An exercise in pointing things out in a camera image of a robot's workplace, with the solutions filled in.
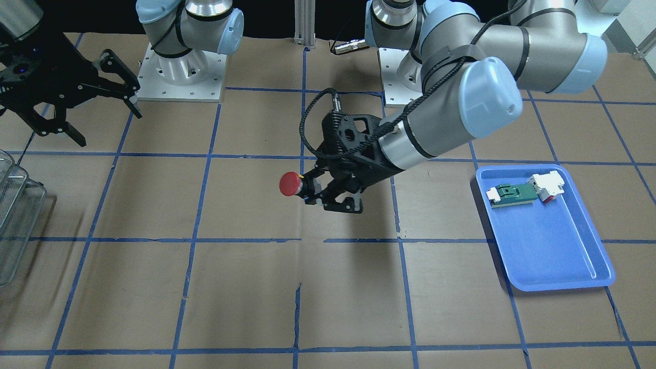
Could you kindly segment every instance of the black background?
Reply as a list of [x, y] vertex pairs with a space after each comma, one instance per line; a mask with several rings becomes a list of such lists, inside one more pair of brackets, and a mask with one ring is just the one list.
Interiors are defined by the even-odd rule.
[[[62, 32], [144, 33], [135, 11], [136, 0], [37, 2]], [[508, 4], [504, 0], [462, 2], [471, 5], [484, 22], [507, 10]], [[366, 3], [366, 0], [316, 0], [316, 37], [335, 39], [343, 28], [340, 41], [364, 38]], [[244, 36], [294, 37], [294, 0], [233, 0], [233, 4], [244, 12]]]

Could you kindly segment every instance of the white wall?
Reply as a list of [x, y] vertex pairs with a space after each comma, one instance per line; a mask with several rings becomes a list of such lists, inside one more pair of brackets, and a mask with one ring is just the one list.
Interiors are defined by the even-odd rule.
[[[618, 20], [631, 40], [640, 44], [656, 28], [656, 0], [631, 0]], [[647, 55], [646, 60], [656, 70], [656, 49]]]

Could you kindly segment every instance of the green object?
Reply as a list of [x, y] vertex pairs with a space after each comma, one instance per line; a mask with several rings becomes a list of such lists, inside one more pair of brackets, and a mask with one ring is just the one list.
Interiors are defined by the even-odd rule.
[[537, 200], [537, 192], [532, 184], [500, 184], [495, 187], [499, 193], [501, 201], [492, 201], [492, 207], [504, 207], [511, 205], [530, 204]]

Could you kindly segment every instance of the metal post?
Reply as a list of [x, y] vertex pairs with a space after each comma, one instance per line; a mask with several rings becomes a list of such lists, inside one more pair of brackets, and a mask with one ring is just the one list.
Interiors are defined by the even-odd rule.
[[636, 52], [633, 53], [633, 59], [644, 59], [654, 46], [656, 46], [656, 30], [651, 31], [649, 36], [645, 38], [645, 41], [641, 42], [640, 45], [636, 47]]
[[296, 33], [294, 43], [314, 47], [314, 2], [315, 0], [295, 0]]

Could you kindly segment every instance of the tray rim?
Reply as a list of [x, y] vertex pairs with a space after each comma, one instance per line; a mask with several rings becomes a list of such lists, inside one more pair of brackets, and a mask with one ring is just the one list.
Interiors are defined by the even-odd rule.
[[492, 228], [492, 232], [495, 232], [495, 224], [490, 217], [490, 211], [492, 210], [492, 207], [489, 205], [487, 201], [485, 201], [485, 191], [484, 187], [482, 186], [482, 175], [486, 171], [506, 171], [506, 170], [523, 170], [523, 169], [535, 169], [539, 171], [544, 171], [544, 170], [558, 170], [561, 174], [565, 175], [565, 183], [567, 187], [569, 188], [569, 191], [572, 192], [574, 195], [574, 199], [576, 200], [577, 205], [582, 209], [583, 211], [583, 217], [586, 221], [586, 224], [588, 227], [590, 227], [590, 231], [592, 233], [593, 239], [595, 246], [599, 247], [599, 250], [601, 252], [602, 258], [604, 259], [605, 265], [608, 268], [609, 271], [609, 277], [604, 278], [604, 279], [599, 279], [599, 280], [589, 280], [586, 282], [581, 282], [581, 281], [576, 281], [576, 282], [555, 282], [555, 283], [541, 283], [541, 284], [524, 284], [521, 282], [518, 282], [515, 279], [515, 275], [512, 272], [512, 269], [508, 268], [508, 263], [504, 262], [504, 248], [499, 245], [499, 241], [497, 240], [497, 237], [495, 236], [494, 242], [497, 245], [497, 248], [499, 249], [499, 253], [501, 255], [501, 263], [503, 264], [504, 270], [506, 271], [506, 275], [508, 276], [508, 279], [512, 283], [513, 286], [517, 287], [517, 289], [523, 291], [523, 292], [539, 292], [539, 291], [552, 291], [552, 290], [571, 290], [571, 289], [576, 289], [576, 288], [595, 288], [595, 287], [607, 287], [612, 285], [615, 282], [616, 279], [616, 274], [615, 274], [615, 268], [613, 267], [613, 263], [610, 260], [610, 257], [608, 256], [608, 252], [606, 252], [606, 249], [604, 247], [604, 243], [602, 242], [599, 232], [597, 231], [597, 228], [594, 225], [594, 222], [592, 222], [592, 218], [590, 217], [590, 213], [588, 212], [587, 207], [583, 203], [583, 199], [581, 198], [581, 195], [579, 194], [579, 190], [576, 187], [576, 184], [574, 183], [574, 179], [572, 176], [569, 174], [569, 171], [562, 167], [561, 165], [558, 165], [556, 163], [553, 164], [546, 164], [546, 163], [541, 163], [541, 164], [520, 164], [520, 165], [485, 165], [481, 166], [476, 170], [476, 184], [478, 185], [478, 189], [480, 191], [480, 196], [483, 198], [483, 204], [485, 205], [485, 212], [487, 214], [487, 218], [490, 222], [490, 226]]

